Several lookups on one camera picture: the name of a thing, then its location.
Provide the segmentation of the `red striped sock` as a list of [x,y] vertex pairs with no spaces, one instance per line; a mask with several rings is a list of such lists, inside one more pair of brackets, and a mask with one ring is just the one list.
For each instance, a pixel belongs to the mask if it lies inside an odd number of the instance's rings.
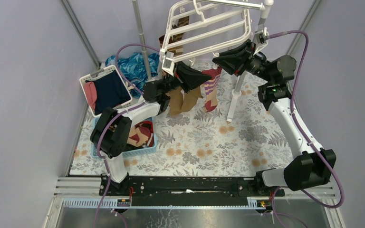
[[222,68],[219,66],[216,69],[208,69],[203,70],[202,73],[211,76],[211,79],[206,81],[204,85],[205,89],[205,103],[203,106],[204,112],[211,112],[213,111],[217,105],[217,83],[219,81],[219,78],[221,76]]

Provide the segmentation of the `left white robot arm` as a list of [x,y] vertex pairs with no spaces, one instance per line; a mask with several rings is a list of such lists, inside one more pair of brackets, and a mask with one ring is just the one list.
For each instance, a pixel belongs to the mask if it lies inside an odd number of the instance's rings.
[[123,152],[131,128],[164,112],[170,101],[168,92],[177,88],[189,92],[211,79],[211,75],[179,62],[169,76],[145,83],[142,101],[128,108],[106,108],[103,111],[90,140],[96,146],[98,157],[104,160],[111,180],[110,189],[116,195],[123,195],[128,191],[125,180],[128,172],[124,165]]

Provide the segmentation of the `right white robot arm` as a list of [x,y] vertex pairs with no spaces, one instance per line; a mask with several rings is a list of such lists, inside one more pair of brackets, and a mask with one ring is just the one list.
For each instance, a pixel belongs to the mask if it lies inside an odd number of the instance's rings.
[[212,60],[230,75],[241,76],[248,72],[266,81],[258,87],[259,101],[278,123],[293,155],[293,161],[285,168],[257,172],[254,191],[265,196],[272,187],[297,191],[327,184],[336,155],[313,137],[291,102],[292,94],[286,83],[295,77],[296,60],[283,55],[268,61],[255,50],[255,43],[248,40]]

